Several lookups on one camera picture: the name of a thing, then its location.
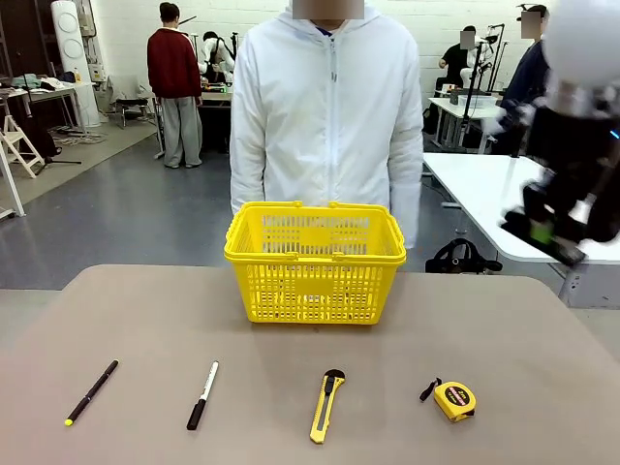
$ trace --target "yellow tape measure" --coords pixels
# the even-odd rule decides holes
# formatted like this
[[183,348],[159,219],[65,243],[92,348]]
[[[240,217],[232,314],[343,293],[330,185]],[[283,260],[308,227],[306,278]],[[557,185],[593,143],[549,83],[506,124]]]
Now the yellow tape measure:
[[322,444],[326,440],[333,399],[336,390],[344,385],[344,383],[345,374],[340,370],[329,370],[323,376],[317,411],[314,414],[312,429],[310,430],[310,439],[317,444]]
[[437,378],[419,396],[419,400],[422,402],[426,400],[433,390],[435,402],[441,407],[450,421],[457,422],[474,416],[476,412],[476,397],[468,387],[453,381],[443,383],[442,380]]

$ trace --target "yellow basket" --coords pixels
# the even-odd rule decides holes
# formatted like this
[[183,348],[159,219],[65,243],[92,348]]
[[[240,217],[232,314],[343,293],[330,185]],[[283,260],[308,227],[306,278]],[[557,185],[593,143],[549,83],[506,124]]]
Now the yellow basket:
[[254,323],[375,325],[407,259],[382,206],[246,203],[226,239]]

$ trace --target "person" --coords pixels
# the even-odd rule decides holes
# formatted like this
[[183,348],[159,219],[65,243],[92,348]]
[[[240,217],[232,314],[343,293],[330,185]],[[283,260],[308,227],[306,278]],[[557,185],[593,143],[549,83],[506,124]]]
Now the person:
[[[368,56],[381,56],[382,66]],[[234,73],[233,212],[256,201],[378,204],[413,247],[419,69],[407,29],[362,0],[292,0],[251,29]]]
[[[527,12],[538,14],[538,19],[534,25],[531,23],[522,24],[524,33],[534,26],[535,31],[532,34],[534,44],[527,49],[521,58],[506,90],[500,105],[506,111],[512,111],[521,104],[533,102],[544,95],[546,88],[546,75],[549,71],[549,65],[543,53],[543,34],[549,19],[549,12],[544,5],[535,5],[529,8]],[[523,128],[509,129],[504,134],[495,137],[497,142],[493,144],[492,153],[497,155],[518,153],[524,136],[525,130]]]
[[164,120],[164,165],[177,169],[185,155],[185,167],[201,165],[201,75],[190,38],[178,31],[180,11],[162,3],[163,27],[148,40],[148,80],[160,101]]
[[[463,29],[463,32],[473,32],[476,34],[476,27],[467,26]],[[461,71],[468,68],[467,55],[469,50],[461,48],[461,44],[451,46],[441,60],[439,60],[439,67],[444,70],[448,67],[448,75],[442,79],[443,84],[455,84],[458,87],[463,87],[463,78],[461,77]]]
[[202,39],[206,63],[199,63],[201,74],[212,83],[233,82],[234,56],[224,39],[213,31],[206,32]]

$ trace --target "black cap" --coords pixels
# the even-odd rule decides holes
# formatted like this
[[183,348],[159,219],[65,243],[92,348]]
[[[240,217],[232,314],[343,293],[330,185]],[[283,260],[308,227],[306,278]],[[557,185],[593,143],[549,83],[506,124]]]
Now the black cap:
[[547,14],[547,8],[545,5],[534,5],[526,10],[529,13],[540,13],[541,19],[543,19]]

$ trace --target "tape measure label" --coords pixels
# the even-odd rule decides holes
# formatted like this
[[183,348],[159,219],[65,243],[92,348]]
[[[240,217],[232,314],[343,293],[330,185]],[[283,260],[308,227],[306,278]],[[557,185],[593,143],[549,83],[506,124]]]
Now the tape measure label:
[[460,387],[447,387],[446,398],[449,402],[459,407],[465,407],[469,404],[469,394]]

